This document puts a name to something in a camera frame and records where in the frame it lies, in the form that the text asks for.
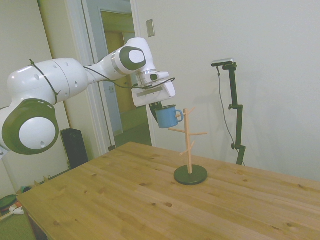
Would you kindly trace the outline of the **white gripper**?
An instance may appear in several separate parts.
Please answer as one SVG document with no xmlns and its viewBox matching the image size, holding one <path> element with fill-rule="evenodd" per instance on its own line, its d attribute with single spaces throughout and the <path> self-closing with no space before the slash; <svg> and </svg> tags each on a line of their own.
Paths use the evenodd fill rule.
<svg viewBox="0 0 320 240">
<path fill-rule="evenodd" d="M 158 121 L 156 110 L 164 107 L 161 101 L 169 100 L 176 95 L 174 85 L 171 81 L 152 89 L 134 88 L 131 92 L 134 105 L 136 107 L 149 105 L 152 116 L 156 122 Z"/>
</svg>

